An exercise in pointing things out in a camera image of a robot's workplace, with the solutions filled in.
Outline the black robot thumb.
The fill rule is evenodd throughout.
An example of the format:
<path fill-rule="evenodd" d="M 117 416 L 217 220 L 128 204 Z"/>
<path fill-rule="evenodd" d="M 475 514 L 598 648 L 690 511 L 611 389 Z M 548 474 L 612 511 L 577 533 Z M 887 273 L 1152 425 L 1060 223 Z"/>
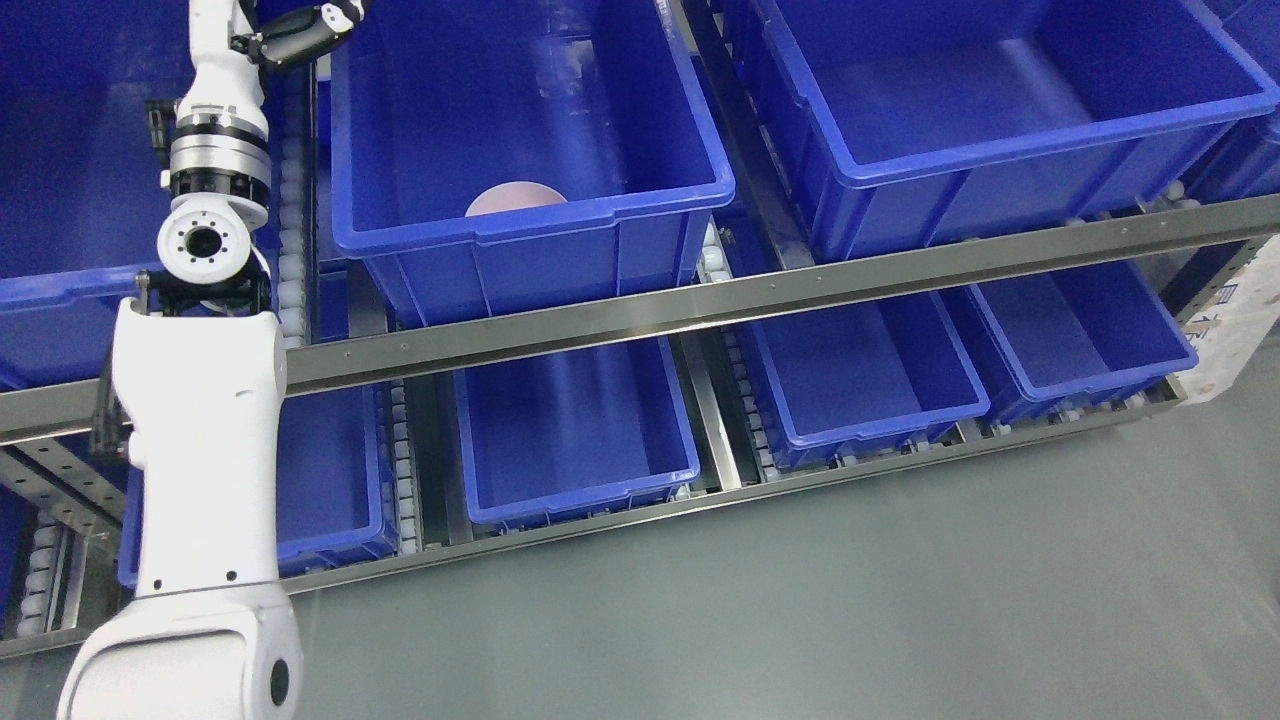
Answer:
<path fill-rule="evenodd" d="M 232 36 L 232 50 L 265 70 L 291 70 L 339 47 L 367 17 L 370 1 L 301 6 Z"/>

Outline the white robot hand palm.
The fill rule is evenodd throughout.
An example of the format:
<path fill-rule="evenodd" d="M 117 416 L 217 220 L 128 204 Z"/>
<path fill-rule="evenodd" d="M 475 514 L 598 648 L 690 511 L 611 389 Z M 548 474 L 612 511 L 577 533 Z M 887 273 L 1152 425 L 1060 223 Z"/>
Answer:
<path fill-rule="evenodd" d="M 268 123 L 259 67 L 230 46 L 253 32 L 253 1 L 189 1 L 188 45 L 195 78 L 177 105 L 179 126 L 196 117 L 223 115 L 242 126 Z"/>

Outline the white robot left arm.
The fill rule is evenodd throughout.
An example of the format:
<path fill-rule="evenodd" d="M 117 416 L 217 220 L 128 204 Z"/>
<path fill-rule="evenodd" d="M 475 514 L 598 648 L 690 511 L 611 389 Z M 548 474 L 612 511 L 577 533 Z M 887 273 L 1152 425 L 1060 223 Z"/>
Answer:
<path fill-rule="evenodd" d="M 273 182 L 265 76 L 328 54 L 367 13 L 188 6 L 193 81 L 151 113 L 172 193 L 163 268 L 119 305 L 91 425 L 97 455 L 143 474 L 137 585 L 81 646 L 60 719 L 294 716 L 305 656 L 276 556 L 285 341 L 253 243 Z"/>

